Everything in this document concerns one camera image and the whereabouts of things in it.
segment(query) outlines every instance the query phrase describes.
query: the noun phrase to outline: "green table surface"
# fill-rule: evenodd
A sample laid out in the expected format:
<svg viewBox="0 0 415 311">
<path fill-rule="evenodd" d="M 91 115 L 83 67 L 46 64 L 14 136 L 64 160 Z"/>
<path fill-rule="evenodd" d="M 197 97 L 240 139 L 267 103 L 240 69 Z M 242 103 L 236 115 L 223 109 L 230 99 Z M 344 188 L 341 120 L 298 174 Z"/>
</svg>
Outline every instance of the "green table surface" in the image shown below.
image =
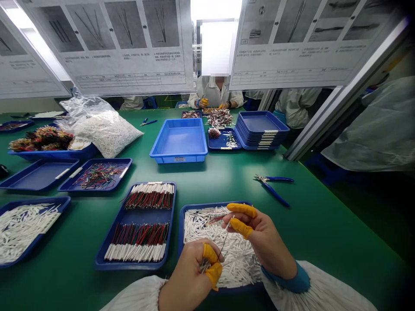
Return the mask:
<svg viewBox="0 0 415 311">
<path fill-rule="evenodd" d="M 237 118 L 240 109 L 232 110 Z M 71 194 L 72 204 L 26 260 L 0 270 L 2 310 L 98 310 L 130 283 L 148 275 L 169 277 L 178 259 L 179 212 L 186 204 L 247 200 L 274 221 L 288 249 L 298 260 L 307 260 L 351 285 L 384 310 L 407 273 L 404 261 L 358 219 L 337 197 L 299 162 L 273 151 L 210 151 L 204 162 L 157 164 L 150 150 L 165 119 L 180 118 L 181 109 L 121 111 L 121 116 L 145 134 L 118 157 L 133 164 L 119 187 L 105 194 Z M 158 122 L 144 127 L 143 119 Z M 11 121 L 0 115 L 0 123 Z M 48 124 L 37 121 L 34 130 Z M 8 155 L 8 143 L 25 131 L 0 134 L 1 164 L 15 174 L 30 163 Z M 272 183 L 291 204 L 284 208 L 267 192 L 255 173 L 284 176 L 294 184 Z M 168 258 L 158 271 L 97 271 L 95 255 L 129 187 L 140 181 L 177 183 L 176 205 Z M 67 195 L 56 188 L 43 193 L 0 190 L 0 206 L 15 200 Z M 209 296 L 199 309 L 269 310 L 265 291 Z"/>
</svg>

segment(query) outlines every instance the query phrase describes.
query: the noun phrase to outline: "wire bundle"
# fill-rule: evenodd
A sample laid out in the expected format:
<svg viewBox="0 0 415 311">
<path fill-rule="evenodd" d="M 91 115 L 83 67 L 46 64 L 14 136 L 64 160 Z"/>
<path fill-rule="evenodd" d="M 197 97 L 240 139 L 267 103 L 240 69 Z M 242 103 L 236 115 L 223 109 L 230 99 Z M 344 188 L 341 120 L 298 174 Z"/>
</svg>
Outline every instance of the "wire bundle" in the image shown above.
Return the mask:
<svg viewBox="0 0 415 311">
<path fill-rule="evenodd" d="M 118 175 L 123 175 L 126 166 L 110 163 L 95 163 L 87 169 L 72 185 L 81 186 L 82 189 L 109 189 L 117 181 Z"/>
<path fill-rule="evenodd" d="M 0 264 L 16 261 L 59 217 L 55 204 L 21 205 L 0 216 Z"/>
<path fill-rule="evenodd" d="M 232 124 L 233 117 L 228 109 L 221 109 L 212 111 L 207 120 L 212 127 L 227 127 Z"/>
<path fill-rule="evenodd" d="M 9 149 L 14 152 L 67 150 L 72 139 L 73 135 L 46 125 L 34 132 L 27 132 L 25 138 L 10 142 Z"/>
<path fill-rule="evenodd" d="M 182 115 L 182 119 L 191 119 L 191 118 L 198 118 L 200 117 L 199 113 L 196 111 L 189 111 L 189 112 L 185 112 Z"/>
<path fill-rule="evenodd" d="M 164 258 L 169 223 L 118 224 L 104 256 L 107 261 L 158 262 Z"/>
<path fill-rule="evenodd" d="M 123 201 L 125 209 L 172 209 L 173 199 L 173 184 L 149 182 L 135 185 Z"/>
<path fill-rule="evenodd" d="M 218 129 L 215 129 L 214 127 L 211 127 L 210 129 L 208 129 L 207 132 L 209 133 L 210 139 L 217 139 L 220 136 L 220 131 Z"/>
</svg>

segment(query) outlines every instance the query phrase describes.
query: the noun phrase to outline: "empty blue tray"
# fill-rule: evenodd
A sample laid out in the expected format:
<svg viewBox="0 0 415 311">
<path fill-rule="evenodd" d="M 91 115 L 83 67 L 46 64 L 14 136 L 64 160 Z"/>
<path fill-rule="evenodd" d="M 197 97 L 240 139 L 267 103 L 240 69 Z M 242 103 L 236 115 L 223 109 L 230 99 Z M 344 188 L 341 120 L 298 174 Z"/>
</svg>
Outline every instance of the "empty blue tray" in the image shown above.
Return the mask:
<svg viewBox="0 0 415 311">
<path fill-rule="evenodd" d="M 66 191 L 66 192 L 78 192 L 78 191 L 113 191 L 118 184 L 120 183 L 121 179 L 124 177 L 125 173 L 127 172 L 128 168 L 130 167 L 131 163 L 133 162 L 133 159 L 131 158 L 116 158 L 116 159 L 91 159 L 87 162 L 85 162 L 84 165 L 82 165 L 79 169 L 77 169 L 65 182 L 59 187 L 58 191 Z M 83 189 L 81 187 L 81 184 L 74 184 L 79 177 L 81 177 L 86 170 L 88 170 L 92 165 L 96 163 L 102 163 L 102 164 L 115 164 L 125 165 L 125 169 L 122 173 L 113 175 L 114 179 L 116 179 L 115 183 L 106 189 Z"/>
<path fill-rule="evenodd" d="M 165 120 L 150 151 L 157 163 L 203 162 L 208 154 L 201 118 Z"/>
<path fill-rule="evenodd" d="M 49 190 L 59 179 L 73 171 L 79 163 L 77 159 L 43 159 L 0 184 L 0 189 L 10 190 Z"/>
<path fill-rule="evenodd" d="M 19 132 L 20 130 L 23 130 L 33 124 L 35 124 L 33 121 L 27 120 L 27 121 L 10 121 L 10 122 L 6 122 L 3 123 L 1 126 L 6 126 L 8 124 L 20 124 L 19 127 L 16 127 L 14 129 L 11 130 L 0 130 L 0 133 L 14 133 L 14 132 Z"/>
<path fill-rule="evenodd" d="M 186 211 L 189 209 L 205 209 L 205 208 L 211 208 L 211 207 L 219 207 L 219 206 L 226 206 L 229 203 L 240 203 L 240 204 L 247 204 L 252 205 L 251 202 L 248 201 L 230 201 L 230 202 L 219 202 L 219 203 L 206 203 L 206 204 L 189 204 L 182 207 L 180 210 L 179 215 L 179 251 L 178 251 L 178 257 L 180 257 L 180 254 L 182 253 L 183 247 L 185 245 L 184 243 L 184 237 L 185 237 L 185 214 Z M 227 289 L 227 288 L 219 288 L 218 292 L 211 291 L 211 295 L 215 294 L 235 294 L 235 293 L 243 293 L 243 292 L 250 292 L 255 290 L 260 290 L 263 288 L 263 285 L 261 282 L 256 284 L 250 284 L 245 285 L 237 288 Z"/>
<path fill-rule="evenodd" d="M 238 120 L 241 120 L 251 134 L 289 132 L 290 128 L 278 120 L 269 111 L 240 112 Z"/>
<path fill-rule="evenodd" d="M 53 198 L 43 198 L 43 199 L 35 199 L 35 200 L 32 199 L 32 200 L 23 200 L 23 201 L 10 202 L 10 203 L 6 204 L 5 206 L 3 206 L 2 208 L 0 208 L 0 216 L 3 215 L 5 212 L 7 212 L 9 210 L 12 210 L 12 209 L 15 209 L 16 207 L 19 207 L 19 206 L 22 206 L 22 205 L 41 204 L 41 203 L 46 203 L 46 204 L 54 203 L 56 205 L 60 204 L 61 206 L 58 207 L 58 211 L 59 211 L 59 213 L 62 214 L 65 211 L 65 209 L 67 207 L 69 207 L 70 197 L 53 197 Z M 45 234 L 46 234 L 46 232 L 42 233 L 42 234 L 39 234 L 17 260 L 15 260 L 11 263 L 0 264 L 0 269 L 8 268 L 8 267 L 14 265 L 15 263 L 19 262 L 23 258 L 25 258 L 32 251 L 32 249 L 36 246 L 36 244 L 40 241 L 40 239 Z"/>
<path fill-rule="evenodd" d="M 127 192 L 127 197 L 133 187 L 138 184 L 147 184 L 148 182 L 139 182 L 131 186 Z M 101 247 L 95 256 L 95 268 L 97 270 L 157 270 L 161 268 L 167 260 L 167 254 L 169 252 L 170 234 L 173 226 L 173 215 L 174 215 L 174 204 L 176 202 L 176 190 L 177 185 L 173 181 L 163 181 L 162 184 L 173 184 L 174 185 L 174 197 L 172 209 L 125 209 L 125 202 L 121 205 L 118 215 L 114 219 L 110 230 Z M 156 224 L 169 222 L 169 233 L 167 235 L 166 251 L 164 258 L 160 262 L 156 263 L 139 263 L 130 261 L 105 261 L 104 256 L 111 244 L 112 238 L 114 237 L 115 229 L 119 223 L 129 225 L 131 223 L 137 225 L 143 224 Z"/>
<path fill-rule="evenodd" d="M 209 146 L 210 149 L 237 150 L 237 149 L 241 149 L 242 148 L 242 145 L 240 144 L 239 139 L 236 136 L 235 131 L 233 130 L 233 128 L 226 127 L 224 129 L 219 129 L 219 131 L 221 133 L 232 133 L 234 135 L 234 137 L 235 137 L 235 141 L 236 141 L 236 144 L 238 146 L 237 147 L 234 147 L 234 148 L 229 148 L 229 147 L 226 146 L 228 136 L 225 136 L 225 135 L 222 135 L 221 134 L 218 138 L 213 138 L 212 139 L 212 138 L 209 137 L 209 133 L 208 133 L 207 134 L 208 135 L 207 136 L 208 137 L 207 138 L 207 142 L 208 142 L 207 144 L 208 144 L 208 146 Z"/>
</svg>

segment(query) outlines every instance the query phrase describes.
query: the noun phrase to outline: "wire cutter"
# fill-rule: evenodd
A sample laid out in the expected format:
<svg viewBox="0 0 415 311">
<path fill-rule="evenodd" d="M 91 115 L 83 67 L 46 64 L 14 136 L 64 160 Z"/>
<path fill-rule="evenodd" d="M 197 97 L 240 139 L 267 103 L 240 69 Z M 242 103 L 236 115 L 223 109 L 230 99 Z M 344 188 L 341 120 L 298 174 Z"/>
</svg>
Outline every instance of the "wire cutter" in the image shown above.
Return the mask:
<svg viewBox="0 0 415 311">
<path fill-rule="evenodd" d="M 278 193 L 267 183 L 267 181 L 288 181 L 288 182 L 294 182 L 294 179 L 286 178 L 286 177 L 263 177 L 259 176 L 258 174 L 255 174 L 255 179 L 260 181 L 262 185 L 265 186 L 265 188 L 268 189 L 269 192 L 278 200 L 280 203 L 286 207 L 290 207 L 290 205 L 278 195 Z"/>
<path fill-rule="evenodd" d="M 140 124 L 140 126 L 144 126 L 144 125 L 147 125 L 147 124 L 152 124 L 152 123 L 154 123 L 154 122 L 157 122 L 157 120 L 155 120 L 155 121 L 151 121 L 151 122 L 147 122 L 147 120 L 148 120 L 148 118 L 145 118 L 144 119 L 144 121 L 143 121 L 143 123 L 141 123 Z"/>
</svg>

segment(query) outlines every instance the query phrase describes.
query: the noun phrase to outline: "paper instruction sheet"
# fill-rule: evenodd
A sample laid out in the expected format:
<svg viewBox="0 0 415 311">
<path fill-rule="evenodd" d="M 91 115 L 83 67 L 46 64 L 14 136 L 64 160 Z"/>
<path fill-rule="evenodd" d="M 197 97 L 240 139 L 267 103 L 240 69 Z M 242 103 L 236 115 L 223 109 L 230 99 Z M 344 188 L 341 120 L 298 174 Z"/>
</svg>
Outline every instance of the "paper instruction sheet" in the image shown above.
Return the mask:
<svg viewBox="0 0 415 311">
<path fill-rule="evenodd" d="M 18 0 L 84 95 L 195 92 L 190 0 Z"/>
<path fill-rule="evenodd" d="M 244 0 L 229 89 L 347 85 L 401 19 L 385 0 Z"/>
<path fill-rule="evenodd" d="M 69 95 L 0 7 L 0 99 Z"/>
</svg>

